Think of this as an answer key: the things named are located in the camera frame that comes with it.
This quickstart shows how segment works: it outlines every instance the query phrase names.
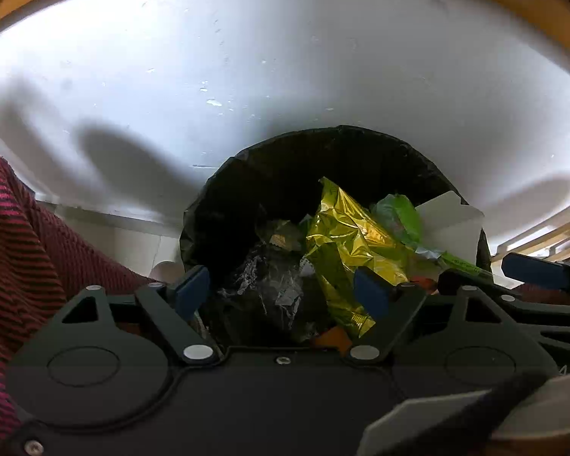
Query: red and black striped fabric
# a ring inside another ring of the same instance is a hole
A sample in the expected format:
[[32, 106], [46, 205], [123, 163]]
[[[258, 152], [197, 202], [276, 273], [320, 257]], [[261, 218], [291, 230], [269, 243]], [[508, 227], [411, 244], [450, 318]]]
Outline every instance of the red and black striped fabric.
[[4, 372], [25, 341], [87, 285], [119, 294], [147, 282], [40, 207], [0, 157], [0, 439], [19, 425]]

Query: scratched white surface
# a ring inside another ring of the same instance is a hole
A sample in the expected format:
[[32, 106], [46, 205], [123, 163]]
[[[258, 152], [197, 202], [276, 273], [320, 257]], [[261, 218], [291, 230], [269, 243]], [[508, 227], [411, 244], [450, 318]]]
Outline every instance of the scratched white surface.
[[484, 0], [64, 0], [0, 33], [0, 153], [52, 202], [179, 219], [241, 148], [342, 123], [432, 159], [493, 250], [570, 204], [570, 57]]

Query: silver screw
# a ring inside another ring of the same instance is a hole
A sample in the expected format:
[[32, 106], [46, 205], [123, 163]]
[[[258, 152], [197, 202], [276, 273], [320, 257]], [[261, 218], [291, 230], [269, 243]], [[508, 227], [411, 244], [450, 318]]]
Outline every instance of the silver screw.
[[375, 360], [380, 356], [380, 350], [371, 345], [357, 345], [348, 354], [355, 360]]
[[184, 356], [190, 360], [207, 360], [213, 355], [213, 348], [207, 345], [190, 345], [184, 348]]
[[23, 448], [30, 456], [41, 456], [44, 454], [44, 447], [38, 441], [28, 441]]

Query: gold foil wrapper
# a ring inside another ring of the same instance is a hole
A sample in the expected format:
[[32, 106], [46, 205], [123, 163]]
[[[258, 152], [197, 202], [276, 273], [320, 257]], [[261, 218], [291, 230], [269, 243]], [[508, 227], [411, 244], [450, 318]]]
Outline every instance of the gold foil wrapper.
[[321, 183], [321, 207], [306, 236], [306, 257], [315, 268], [329, 312], [355, 339], [375, 324], [354, 298], [355, 269], [367, 266], [392, 285], [406, 282], [410, 251], [335, 183], [327, 178]]

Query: tile floor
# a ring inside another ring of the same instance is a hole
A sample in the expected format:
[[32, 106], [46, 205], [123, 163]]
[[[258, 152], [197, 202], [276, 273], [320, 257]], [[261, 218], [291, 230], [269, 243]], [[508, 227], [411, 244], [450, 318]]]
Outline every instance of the tile floor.
[[143, 276], [159, 262], [181, 261], [180, 228], [70, 207], [47, 208], [95, 248]]

